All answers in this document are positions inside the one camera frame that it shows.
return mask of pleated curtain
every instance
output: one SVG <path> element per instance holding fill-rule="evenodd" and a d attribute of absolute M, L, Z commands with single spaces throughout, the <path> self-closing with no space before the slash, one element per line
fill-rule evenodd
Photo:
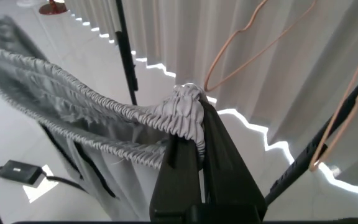
<path fill-rule="evenodd" d="M 115 1 L 66 3 L 76 17 L 100 27 L 101 34 L 114 37 L 114 31 L 119 30 Z M 176 84 L 201 86 L 227 38 L 247 25 L 259 3 L 260 0 L 123 1 L 136 57 L 147 58 L 148 65 L 164 64 L 168 72 L 176 73 Z M 267 1 L 252 27 L 227 48 L 210 85 L 275 40 L 312 3 L 313 0 Z M 217 99 L 217 110 L 235 108 L 248 122 L 268 127 L 268 143 L 287 141 L 296 157 L 334 113 L 357 65 L 358 0 L 319 0 L 268 51 L 208 96 Z M 328 163 L 341 166 L 342 171 L 358 166 L 358 114 Z"/>

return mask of black pole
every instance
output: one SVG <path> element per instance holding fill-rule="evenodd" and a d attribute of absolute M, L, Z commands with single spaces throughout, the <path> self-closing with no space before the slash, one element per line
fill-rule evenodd
<path fill-rule="evenodd" d="M 122 1 L 116 0 L 119 22 L 121 24 L 121 31 L 117 31 L 117 41 L 119 52 L 121 54 L 122 65 L 124 66 L 125 76 L 127 78 L 129 94 L 131 96 L 132 104 L 137 105 L 135 91 L 138 90 L 137 79 L 135 75 L 135 65 L 132 59 L 131 46 L 129 45 L 127 24 L 125 22 L 124 8 Z"/>
<path fill-rule="evenodd" d="M 358 95 L 358 85 L 354 88 L 352 93 L 346 98 L 343 103 L 341 110 L 333 124 L 333 128 L 331 128 L 329 135 L 342 124 L 342 122 L 347 118 L 349 113 L 351 112 L 354 104 L 356 103 L 356 97 Z M 330 122 L 331 118 L 325 123 L 325 125 L 320 129 L 320 131 L 316 134 L 316 136 L 311 140 L 311 142 L 307 145 L 306 149 L 304 149 L 301 154 L 295 159 L 292 165 L 284 172 L 284 174 L 275 181 L 272 188 L 270 189 L 270 193 L 265 197 L 267 205 L 270 205 L 278 196 L 280 196 L 291 184 L 293 184 L 303 173 L 305 173 L 309 168 L 309 163 L 311 158 L 313 157 L 314 152 L 316 152 L 317 146 L 323 138 L 323 134 Z M 327 145 L 324 144 L 323 150 L 320 152 L 319 157 L 326 150 Z"/>

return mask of gray cloth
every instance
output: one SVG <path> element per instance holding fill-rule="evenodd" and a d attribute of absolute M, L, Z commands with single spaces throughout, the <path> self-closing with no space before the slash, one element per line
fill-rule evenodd
<path fill-rule="evenodd" d="M 193 140 L 200 159 L 204 156 L 202 89 L 176 86 L 155 106 L 120 104 L 48 63 L 8 17 L 0 19 L 0 95 L 52 132 L 83 179 L 67 166 L 71 176 L 113 220 L 149 219 L 151 193 L 169 134 Z M 97 172 L 117 198 L 107 193 Z"/>

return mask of orange cable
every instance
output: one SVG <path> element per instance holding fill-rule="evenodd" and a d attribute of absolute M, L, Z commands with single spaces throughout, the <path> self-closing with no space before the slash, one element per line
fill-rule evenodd
<path fill-rule="evenodd" d="M 310 160 L 310 164 L 309 164 L 309 170 L 310 171 L 315 171 L 317 169 L 317 167 L 319 166 L 320 163 L 324 162 L 325 159 L 330 155 L 330 153 L 332 153 L 334 146 L 336 145 L 336 143 L 338 142 L 339 138 L 342 136 L 343 132 L 346 130 L 347 126 L 349 125 L 349 123 L 351 122 L 351 120 L 353 119 L 354 115 L 356 114 L 357 110 L 358 110 L 358 95 L 356 98 L 356 102 L 355 105 L 353 106 L 351 112 L 349 113 L 349 116 L 345 119 L 343 125 L 341 126 L 340 130 L 338 131 L 338 133 L 335 135 L 332 143 L 328 146 L 328 148 L 326 149 L 326 151 L 324 152 L 323 155 L 321 155 L 320 159 L 316 162 L 318 155 L 321 152 L 321 149 L 323 148 L 323 144 L 324 142 L 327 140 L 328 138 L 328 133 L 330 132 L 331 128 L 333 127 L 333 124 L 342 108 L 343 103 L 345 102 L 351 88 L 352 85 L 354 84 L 354 82 L 356 81 L 356 78 L 358 76 L 358 66 L 356 68 L 356 71 L 353 74 L 352 80 L 350 81 L 350 83 L 348 84 L 345 94 L 343 95 L 338 107 L 336 108 L 336 111 L 333 115 L 333 117 L 331 118 L 331 120 L 329 121 L 329 124 L 323 134 L 323 137 L 320 140 L 320 143 L 317 146 L 316 152 L 313 154 L 313 157 Z"/>
<path fill-rule="evenodd" d="M 296 25 L 299 21 L 301 21 L 301 19 L 303 17 L 305 17 L 314 7 L 314 5 L 316 4 L 317 0 L 314 0 L 313 3 L 311 4 L 311 6 L 292 24 L 290 25 L 287 29 L 285 29 L 273 42 L 271 42 L 267 47 L 265 47 L 263 50 L 261 50 L 259 53 L 257 53 L 254 57 L 252 57 L 250 60 L 248 60 L 246 63 L 244 63 L 243 65 L 241 65 L 239 68 L 237 68 L 234 72 L 232 72 L 230 75 L 228 75 L 226 78 L 223 78 L 218 84 L 216 84 L 215 86 L 208 88 L 208 82 L 209 79 L 211 78 L 211 74 L 212 71 L 214 70 L 216 64 L 218 63 L 218 60 L 222 57 L 223 52 L 227 49 L 228 45 L 231 43 L 231 41 L 233 40 L 233 38 L 241 33 L 246 31 L 247 29 L 249 29 L 252 24 L 255 21 L 256 15 L 258 14 L 258 12 L 260 11 L 260 9 L 262 8 L 262 6 L 267 2 L 267 0 L 263 0 L 261 3 L 259 3 L 259 5 L 256 7 L 253 15 L 250 18 L 250 21 L 248 22 L 247 26 L 245 26 L 243 29 L 237 30 L 235 31 L 235 33 L 233 33 L 230 38 L 228 38 L 228 40 L 226 41 L 226 43 L 223 45 L 222 49 L 220 50 L 220 52 L 218 53 L 218 55 L 216 56 L 214 62 L 212 63 L 211 67 L 209 68 L 209 72 L 207 73 L 205 82 L 204 82 L 204 90 L 205 92 L 209 92 L 209 91 L 213 91 L 215 90 L 217 87 L 221 86 L 224 82 L 228 81 L 230 78 L 232 78 L 234 75 L 236 75 L 240 70 L 242 70 L 243 68 L 245 68 L 246 66 L 248 66 L 248 64 L 250 64 L 251 62 L 253 62 L 255 59 L 257 59 L 259 56 L 261 56 L 266 50 L 268 50 L 273 44 L 275 44 L 278 40 L 280 40 L 288 31 L 290 31 L 292 29 L 292 27 L 294 25 Z"/>

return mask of curtain fold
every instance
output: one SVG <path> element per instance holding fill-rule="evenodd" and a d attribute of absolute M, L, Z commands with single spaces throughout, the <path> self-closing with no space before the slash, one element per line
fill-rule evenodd
<path fill-rule="evenodd" d="M 85 2 L 66 0 L 76 17 L 85 17 L 101 30 L 104 26 L 116 30 L 114 0 Z M 142 61 L 147 58 L 148 65 L 162 63 L 168 72 L 176 74 L 176 84 L 201 86 L 225 41 L 247 25 L 259 3 L 123 1 L 136 57 Z M 209 85 L 259 53 L 312 3 L 267 1 L 252 27 L 235 37 L 224 52 Z M 108 13 L 103 14 L 106 7 L 102 4 L 109 6 Z M 287 141 L 296 157 L 334 113 L 357 65 L 358 0 L 318 0 L 310 13 L 268 51 L 208 96 L 217 99 L 217 110 L 235 108 L 248 122 L 268 127 L 268 143 Z M 358 114 L 336 147 L 328 165 L 338 166 L 345 178 L 349 176 L 346 169 L 358 166 Z"/>

